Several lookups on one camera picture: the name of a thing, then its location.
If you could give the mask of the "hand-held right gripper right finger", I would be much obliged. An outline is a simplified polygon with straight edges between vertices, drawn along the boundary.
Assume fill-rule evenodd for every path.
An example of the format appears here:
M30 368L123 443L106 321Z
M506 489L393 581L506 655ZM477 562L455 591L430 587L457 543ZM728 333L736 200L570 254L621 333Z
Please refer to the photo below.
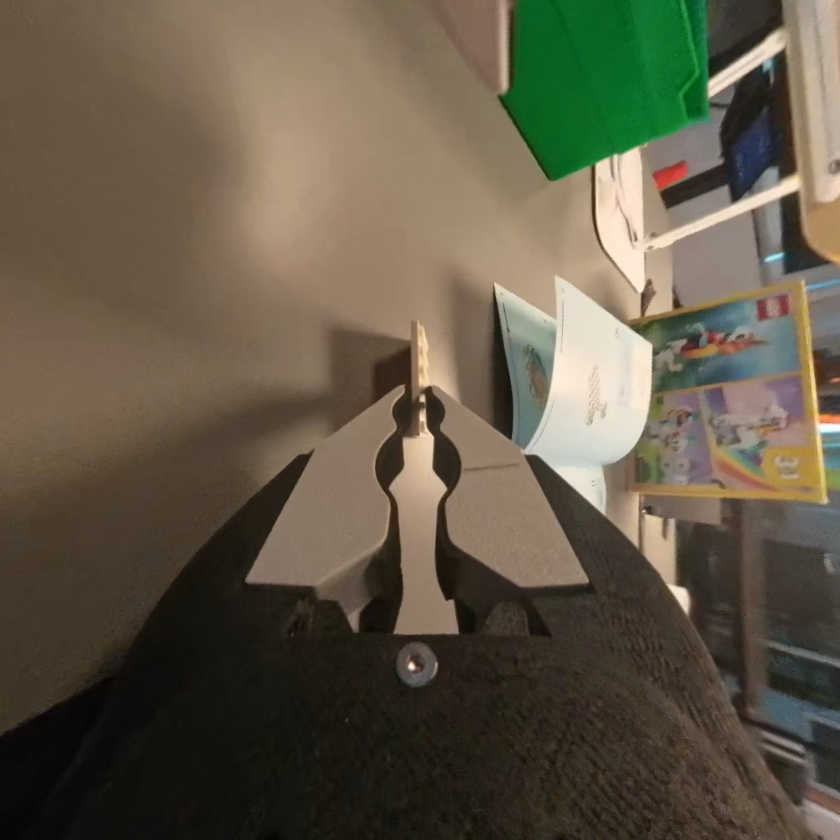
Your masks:
M444 597L523 601L581 592L589 577L520 447L442 389L426 389L437 505L435 563Z

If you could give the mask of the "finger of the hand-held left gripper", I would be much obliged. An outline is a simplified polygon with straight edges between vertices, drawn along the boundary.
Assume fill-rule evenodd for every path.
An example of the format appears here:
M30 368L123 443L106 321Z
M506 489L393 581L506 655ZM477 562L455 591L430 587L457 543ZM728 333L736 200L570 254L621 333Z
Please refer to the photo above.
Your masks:
M431 1L445 33L465 62L494 93L511 84L513 2Z

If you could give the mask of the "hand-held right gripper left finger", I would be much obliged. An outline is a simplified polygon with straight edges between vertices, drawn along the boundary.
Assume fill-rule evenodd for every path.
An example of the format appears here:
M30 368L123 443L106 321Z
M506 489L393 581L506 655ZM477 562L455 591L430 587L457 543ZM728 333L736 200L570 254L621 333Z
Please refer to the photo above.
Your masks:
M245 577L337 603L362 632L393 632L403 601L397 502L408 391L399 385L312 450Z

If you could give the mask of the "lego instruction booklet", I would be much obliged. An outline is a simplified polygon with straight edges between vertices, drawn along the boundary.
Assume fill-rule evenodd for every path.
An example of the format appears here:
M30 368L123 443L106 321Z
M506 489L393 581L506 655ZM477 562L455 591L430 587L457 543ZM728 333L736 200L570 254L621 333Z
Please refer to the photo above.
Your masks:
M606 514L605 468L634 449L648 418L651 343L560 277L554 316L499 284L493 291L512 441Z

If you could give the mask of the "white lego plate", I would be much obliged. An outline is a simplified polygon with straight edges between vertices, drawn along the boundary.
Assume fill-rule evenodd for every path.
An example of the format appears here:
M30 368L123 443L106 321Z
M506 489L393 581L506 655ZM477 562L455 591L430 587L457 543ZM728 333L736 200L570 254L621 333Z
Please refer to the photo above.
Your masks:
M410 397L411 416L406 435L420 438L427 433L427 388L431 384L429 344L424 325L411 321Z

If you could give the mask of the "lego set box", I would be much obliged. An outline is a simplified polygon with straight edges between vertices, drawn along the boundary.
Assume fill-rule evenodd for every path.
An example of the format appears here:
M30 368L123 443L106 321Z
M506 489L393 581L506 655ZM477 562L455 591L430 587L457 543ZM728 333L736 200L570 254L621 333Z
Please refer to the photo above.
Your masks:
M829 501L806 284L631 321L653 349L642 495Z

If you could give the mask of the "green plastic bin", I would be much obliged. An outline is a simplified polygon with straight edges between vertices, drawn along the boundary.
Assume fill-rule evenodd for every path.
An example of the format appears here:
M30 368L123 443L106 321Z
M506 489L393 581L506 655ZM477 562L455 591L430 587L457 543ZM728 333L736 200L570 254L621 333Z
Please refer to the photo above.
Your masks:
M558 181L709 115L707 3L524 1L500 102Z

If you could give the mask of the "small red black device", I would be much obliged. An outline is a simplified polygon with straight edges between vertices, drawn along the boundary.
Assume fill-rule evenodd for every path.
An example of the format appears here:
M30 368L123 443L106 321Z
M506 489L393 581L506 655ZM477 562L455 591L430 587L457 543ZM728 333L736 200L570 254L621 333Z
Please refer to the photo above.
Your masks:
M666 209L690 202L728 185L728 170L725 164L717 164L694 175L689 175L688 169L688 163L680 161L654 173L654 181Z

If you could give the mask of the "white tray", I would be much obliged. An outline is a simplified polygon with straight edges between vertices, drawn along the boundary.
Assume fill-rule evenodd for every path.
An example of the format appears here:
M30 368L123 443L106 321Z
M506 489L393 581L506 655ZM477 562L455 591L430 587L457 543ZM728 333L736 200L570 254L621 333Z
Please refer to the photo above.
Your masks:
M597 162L591 182L595 235L603 253L640 296L654 295L644 248L647 230L641 149Z

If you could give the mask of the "dark blue panel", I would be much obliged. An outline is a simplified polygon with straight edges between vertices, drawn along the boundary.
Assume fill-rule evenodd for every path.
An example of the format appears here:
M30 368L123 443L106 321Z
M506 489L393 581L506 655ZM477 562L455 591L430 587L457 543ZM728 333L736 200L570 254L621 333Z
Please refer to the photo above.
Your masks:
M725 111L719 141L733 202L752 190L773 167L794 170L791 102L785 59L770 70L757 68L736 83Z

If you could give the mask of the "wooden laptop table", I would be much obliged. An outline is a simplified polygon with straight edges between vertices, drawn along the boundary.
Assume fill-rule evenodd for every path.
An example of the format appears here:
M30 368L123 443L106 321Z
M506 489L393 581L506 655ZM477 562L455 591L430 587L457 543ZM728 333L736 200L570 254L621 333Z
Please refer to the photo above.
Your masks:
M646 234L634 247L651 252L798 195L801 230L809 248L838 265L839 45L838 2L782 2L783 23L728 66L711 75L708 96L733 87L764 62L786 53L795 171L762 192L663 234Z

